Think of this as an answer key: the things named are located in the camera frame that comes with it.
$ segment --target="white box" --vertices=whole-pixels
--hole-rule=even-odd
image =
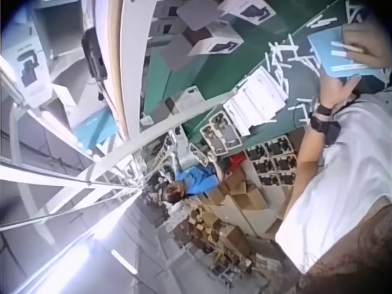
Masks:
[[[172,38],[161,56],[172,70],[182,69],[194,55],[229,54],[244,42],[226,21],[215,21],[198,31],[187,28]]]
[[[254,25],[259,25],[276,14],[263,0],[189,0],[178,9],[177,13],[194,31],[227,13]]]
[[[184,2],[184,0],[159,0],[155,6],[153,17],[177,17],[177,10]]]
[[[157,37],[169,34],[180,34],[186,29],[185,22],[179,17],[153,18],[149,29],[149,37]]]
[[[218,9],[257,26],[276,14],[264,0],[225,0]]]
[[[219,3],[215,0],[189,0],[177,10],[187,26],[197,31],[216,21],[223,15]]]
[[[9,25],[2,34],[2,57],[15,74],[16,83],[26,103],[36,108],[52,98],[47,59],[35,26]]]

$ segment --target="black product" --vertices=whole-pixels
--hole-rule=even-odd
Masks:
[[[291,170],[296,168],[296,158],[294,156],[287,156],[286,158],[275,158],[275,165],[280,170]]]
[[[23,86],[27,87],[37,80],[35,68],[39,66],[37,55],[34,50],[28,50],[18,56],[17,61],[24,61],[21,80]]]
[[[259,176],[258,179],[263,186],[279,186],[279,180],[276,175]]]
[[[279,178],[281,179],[283,185],[292,186],[294,185],[295,173],[279,174]]]
[[[290,147],[290,143],[286,138],[278,138],[276,143],[272,143],[270,145],[266,143],[265,147],[272,156],[293,151]]]
[[[257,173],[270,173],[275,171],[274,165],[270,160],[264,160],[261,163],[253,163],[254,168],[257,170]]]
[[[90,75],[97,81],[104,81],[108,78],[108,73],[102,58],[98,43],[97,31],[95,27],[85,31],[81,40],[81,46],[86,56]]]
[[[250,160],[259,160],[266,156],[265,150],[261,145],[255,146],[255,149],[247,149],[245,152],[249,156]]]
[[[232,51],[237,45],[238,43],[232,41],[229,41],[226,44],[216,44],[215,46],[213,46],[210,52],[220,52],[224,50]]]
[[[250,5],[247,9],[241,12],[241,15],[244,17],[258,17],[259,21],[262,21],[268,18],[271,15],[271,12],[267,7],[258,8],[256,5]]]

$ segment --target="person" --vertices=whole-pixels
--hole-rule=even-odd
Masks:
[[[212,152],[209,152],[207,156],[211,165],[204,167],[199,164],[182,170],[177,153],[172,152],[175,179],[166,187],[164,201],[175,204],[182,199],[211,190],[224,181],[225,173],[217,163],[217,157]]]
[[[347,24],[342,34],[363,49],[348,58],[392,66],[390,37],[375,20]],[[320,106],[275,238],[304,274],[297,293],[392,293],[392,95],[386,89],[349,101],[359,82],[320,73]]]

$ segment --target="paper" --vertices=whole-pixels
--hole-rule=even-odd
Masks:
[[[307,37],[313,46],[315,53],[320,58],[321,64],[325,69],[325,72],[330,77],[341,78],[351,77],[352,75],[374,75],[381,79],[381,71],[378,69],[365,68],[352,68],[349,66],[352,64],[351,59],[343,56],[332,55],[331,52],[336,50],[336,46],[333,46],[333,42],[342,42],[342,27],[326,29],[324,31],[316,32]],[[341,67],[341,70],[336,70],[336,66],[348,66]]]
[[[140,119],[140,123],[143,126],[152,126],[154,124],[153,119],[150,117],[150,115],[145,116],[144,118]]]

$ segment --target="stack of boxes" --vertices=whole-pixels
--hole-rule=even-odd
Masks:
[[[202,206],[192,210],[188,222],[192,243],[200,249],[210,245],[217,255],[215,264],[227,266],[247,258],[251,253],[245,234],[239,227],[222,222]]]

